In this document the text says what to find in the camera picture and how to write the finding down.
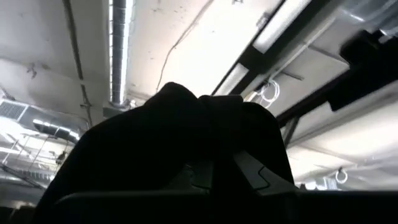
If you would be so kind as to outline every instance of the black object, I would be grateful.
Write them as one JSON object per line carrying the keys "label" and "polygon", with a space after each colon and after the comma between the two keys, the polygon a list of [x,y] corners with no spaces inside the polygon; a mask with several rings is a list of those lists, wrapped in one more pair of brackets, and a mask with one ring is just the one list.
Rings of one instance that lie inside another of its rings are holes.
{"label": "black object", "polygon": [[[362,35],[356,36],[356,40],[352,40],[342,49],[343,57],[353,63],[350,70],[316,91],[315,95],[310,95],[279,116],[281,126],[326,101],[337,110],[396,80],[398,71],[393,56],[397,52],[397,39],[392,38],[383,44],[377,43],[376,48],[366,46],[374,44],[375,39],[372,34],[363,32]],[[355,45],[362,46],[360,52],[363,54],[358,56],[359,58],[355,58],[354,52],[357,49],[353,47]],[[350,83],[361,82],[362,78],[364,78],[363,88],[351,88],[348,91],[347,86]],[[208,103],[207,106],[215,103],[215,101],[209,103],[206,98],[202,99],[202,103],[205,102]],[[228,119],[213,122],[220,124],[227,121]],[[395,218],[395,208],[391,205],[398,199],[398,192],[300,190],[289,180],[288,175],[282,178],[282,175],[276,174],[283,173],[275,169],[275,164],[284,162],[280,159],[283,156],[275,157],[276,161],[272,161],[272,154],[267,152],[270,151],[269,148],[276,146],[270,144],[267,147],[263,145],[246,147],[243,151],[236,150],[236,141],[228,138],[229,134],[232,136],[234,134],[232,129],[218,129],[218,131],[220,135],[217,140],[221,141],[219,145],[228,147],[217,151],[212,155],[212,159],[203,158],[202,161],[190,164],[188,172],[184,169],[183,174],[174,180],[174,182],[184,180],[187,184],[173,185],[162,190],[137,192],[97,190],[67,195],[51,206],[47,204],[46,213],[40,213],[36,222],[53,220],[57,223],[280,223],[327,220],[359,223],[391,222]],[[164,179],[162,176],[153,176],[153,179],[158,178]],[[65,179],[58,183],[69,184]]]}

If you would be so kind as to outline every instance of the air vent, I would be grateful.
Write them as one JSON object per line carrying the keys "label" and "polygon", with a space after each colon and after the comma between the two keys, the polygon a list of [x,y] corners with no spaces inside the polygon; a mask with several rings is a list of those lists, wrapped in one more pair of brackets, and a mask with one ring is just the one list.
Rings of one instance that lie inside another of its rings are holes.
{"label": "air vent", "polygon": [[10,101],[0,101],[0,116],[18,121],[24,113],[27,105]]}

